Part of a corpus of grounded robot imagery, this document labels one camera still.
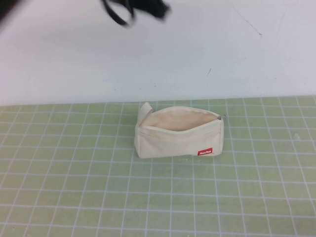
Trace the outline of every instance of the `green cutting mat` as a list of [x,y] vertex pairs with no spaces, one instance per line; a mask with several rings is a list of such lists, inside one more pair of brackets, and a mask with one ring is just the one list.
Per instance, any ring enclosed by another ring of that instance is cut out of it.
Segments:
[[315,97],[151,104],[227,115],[223,154],[139,159],[141,103],[0,108],[0,236],[316,236]]

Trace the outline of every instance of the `white backdrop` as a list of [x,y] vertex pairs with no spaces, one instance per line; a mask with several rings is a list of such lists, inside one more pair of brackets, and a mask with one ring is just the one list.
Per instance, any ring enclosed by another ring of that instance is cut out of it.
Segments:
[[124,29],[99,0],[29,0],[0,32],[0,105],[316,94],[316,0],[166,1]]

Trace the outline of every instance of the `red label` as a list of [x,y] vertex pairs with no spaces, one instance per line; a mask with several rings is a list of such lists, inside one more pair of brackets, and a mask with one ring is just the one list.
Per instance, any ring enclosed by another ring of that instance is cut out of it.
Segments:
[[208,155],[208,154],[213,154],[213,148],[202,150],[197,153],[198,156]]

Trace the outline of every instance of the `zipper pull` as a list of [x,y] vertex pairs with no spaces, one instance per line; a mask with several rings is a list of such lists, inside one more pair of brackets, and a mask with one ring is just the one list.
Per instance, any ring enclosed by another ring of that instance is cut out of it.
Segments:
[[226,118],[226,115],[222,115],[222,116],[220,115],[219,117],[217,117],[218,120],[222,120],[224,118]]

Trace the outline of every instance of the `cream canvas pouch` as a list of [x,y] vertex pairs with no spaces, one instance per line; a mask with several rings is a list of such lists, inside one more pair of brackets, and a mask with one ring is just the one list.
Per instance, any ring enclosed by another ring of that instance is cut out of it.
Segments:
[[146,102],[138,113],[135,148],[140,158],[222,153],[224,121],[216,113],[190,107],[170,107],[153,113]]

